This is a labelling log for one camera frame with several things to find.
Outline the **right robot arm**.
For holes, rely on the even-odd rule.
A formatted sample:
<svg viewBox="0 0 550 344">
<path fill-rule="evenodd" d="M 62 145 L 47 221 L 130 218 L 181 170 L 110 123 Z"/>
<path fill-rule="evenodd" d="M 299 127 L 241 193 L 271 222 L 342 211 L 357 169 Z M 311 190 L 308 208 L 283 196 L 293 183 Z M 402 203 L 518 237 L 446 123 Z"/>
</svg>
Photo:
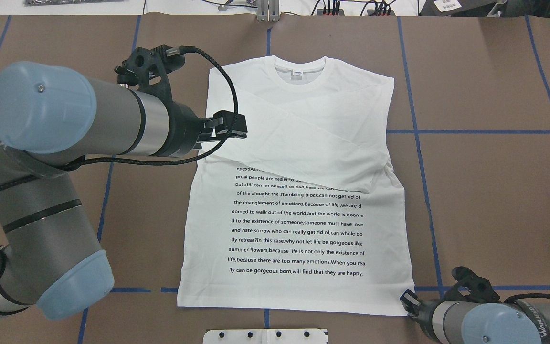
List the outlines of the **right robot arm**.
<svg viewBox="0 0 550 344">
<path fill-rule="evenodd" d="M 426 337 L 439 344 L 550 344 L 550 294 L 501 301 L 491 289 L 452 288 L 440 299 L 423 301 L 406 290 L 400 301 Z"/>
</svg>

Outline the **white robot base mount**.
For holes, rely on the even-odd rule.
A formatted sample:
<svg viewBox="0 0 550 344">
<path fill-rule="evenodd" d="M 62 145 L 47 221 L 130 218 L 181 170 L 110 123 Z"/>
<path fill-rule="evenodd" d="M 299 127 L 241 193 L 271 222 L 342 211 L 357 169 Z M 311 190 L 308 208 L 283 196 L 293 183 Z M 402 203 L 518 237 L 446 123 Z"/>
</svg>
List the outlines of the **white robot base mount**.
<svg viewBox="0 0 550 344">
<path fill-rule="evenodd" d="M 213 329 L 203 344 L 328 344 L 326 329 Z"/>
</svg>

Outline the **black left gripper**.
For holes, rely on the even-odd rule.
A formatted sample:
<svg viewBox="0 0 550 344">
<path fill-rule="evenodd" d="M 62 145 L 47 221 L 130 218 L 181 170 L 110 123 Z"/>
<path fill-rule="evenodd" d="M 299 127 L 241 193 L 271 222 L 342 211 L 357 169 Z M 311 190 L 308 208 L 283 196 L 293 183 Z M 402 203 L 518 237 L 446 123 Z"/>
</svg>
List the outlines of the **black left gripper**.
<svg viewBox="0 0 550 344">
<path fill-rule="evenodd" d="M 175 115 L 170 156 L 182 157 L 190 150 L 199 149 L 203 143 L 222 140 L 231 131 L 231 138 L 245 139 L 247 124 L 244 115 L 220 110 L 211 118 L 200 118 L 191 109 L 180 109 Z"/>
</svg>

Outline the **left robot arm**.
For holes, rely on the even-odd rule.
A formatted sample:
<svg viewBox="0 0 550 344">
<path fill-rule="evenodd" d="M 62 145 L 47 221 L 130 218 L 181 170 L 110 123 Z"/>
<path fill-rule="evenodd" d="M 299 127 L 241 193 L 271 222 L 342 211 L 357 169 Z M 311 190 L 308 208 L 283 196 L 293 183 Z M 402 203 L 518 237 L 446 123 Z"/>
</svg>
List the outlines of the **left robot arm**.
<svg viewBox="0 0 550 344">
<path fill-rule="evenodd" d="M 50 320 L 82 312 L 115 280 L 69 177 L 89 154 L 181 157 L 246 137 L 233 109 L 200 118 L 172 99 L 170 68 L 116 68 L 137 91 L 67 67 L 16 62 L 0 73 L 0 319 L 37 306 Z"/>
</svg>

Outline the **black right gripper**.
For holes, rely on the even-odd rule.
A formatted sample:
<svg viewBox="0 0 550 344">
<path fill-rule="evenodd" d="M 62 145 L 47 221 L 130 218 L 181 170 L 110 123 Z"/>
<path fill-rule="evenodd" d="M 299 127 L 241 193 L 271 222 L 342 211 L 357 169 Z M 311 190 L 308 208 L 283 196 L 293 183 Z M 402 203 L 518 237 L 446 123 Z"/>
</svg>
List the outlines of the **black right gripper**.
<svg viewBox="0 0 550 344">
<path fill-rule="evenodd" d="M 400 301 L 407 311 L 407 316 L 420 325 L 432 324 L 434 300 L 422 300 L 414 291 L 407 289 Z"/>
</svg>

